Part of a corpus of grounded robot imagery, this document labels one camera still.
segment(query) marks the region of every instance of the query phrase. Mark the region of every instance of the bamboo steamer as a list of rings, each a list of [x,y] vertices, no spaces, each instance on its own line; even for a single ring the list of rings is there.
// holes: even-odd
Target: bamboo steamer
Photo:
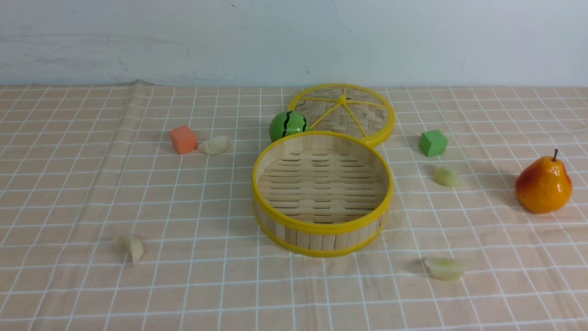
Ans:
[[[357,251],[384,228],[393,193],[387,162],[364,141],[332,131],[289,135],[253,168],[259,226],[278,245],[315,257]]]
[[[396,114],[377,92],[351,84],[318,85],[296,95],[289,111],[303,114],[310,130],[350,135],[372,147],[390,137]]]

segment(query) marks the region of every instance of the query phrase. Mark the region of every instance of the green ball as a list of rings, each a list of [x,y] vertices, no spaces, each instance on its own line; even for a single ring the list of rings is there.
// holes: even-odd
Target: green ball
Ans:
[[[269,138],[274,142],[287,135],[304,132],[307,128],[304,115],[297,111],[285,111],[276,115],[269,124]]]

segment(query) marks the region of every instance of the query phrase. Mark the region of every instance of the bamboo steamer lid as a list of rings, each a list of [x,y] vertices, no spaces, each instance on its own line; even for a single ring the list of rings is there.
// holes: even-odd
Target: bamboo steamer lid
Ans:
[[[377,92],[351,84],[318,85],[292,99],[288,110],[303,114],[311,130],[350,135],[375,147],[390,137],[396,114]]]

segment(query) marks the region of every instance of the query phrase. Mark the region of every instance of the orange cube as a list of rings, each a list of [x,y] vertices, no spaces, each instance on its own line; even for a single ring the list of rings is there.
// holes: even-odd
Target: orange cube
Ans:
[[[172,145],[178,154],[186,154],[198,147],[196,135],[187,125],[175,128],[169,132]]]

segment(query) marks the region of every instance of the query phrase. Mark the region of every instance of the toy pear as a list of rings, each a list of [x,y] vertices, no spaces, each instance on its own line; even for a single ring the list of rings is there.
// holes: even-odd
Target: toy pear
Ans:
[[[563,208],[572,197],[572,181],[566,167],[551,156],[538,158],[517,177],[514,190],[519,202],[530,212],[546,214]]]

